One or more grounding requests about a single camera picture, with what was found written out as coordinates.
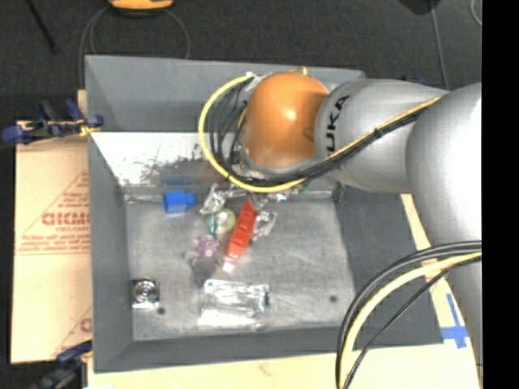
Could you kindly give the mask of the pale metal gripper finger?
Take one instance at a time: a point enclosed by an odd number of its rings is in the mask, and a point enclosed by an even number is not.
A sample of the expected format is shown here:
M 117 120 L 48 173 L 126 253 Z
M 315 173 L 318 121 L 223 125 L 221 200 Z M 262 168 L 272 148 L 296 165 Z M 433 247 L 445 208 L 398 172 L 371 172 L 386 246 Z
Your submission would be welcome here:
M 232 196 L 233 190 L 232 187 L 224 188 L 217 183 L 212 184 L 199 212 L 201 214 L 218 213 Z
M 265 210 L 266 203 L 253 202 L 255 211 L 255 219 L 252 227 L 252 240 L 258 240 L 261 237 L 267 237 L 271 234 L 276 222 L 277 213 Z

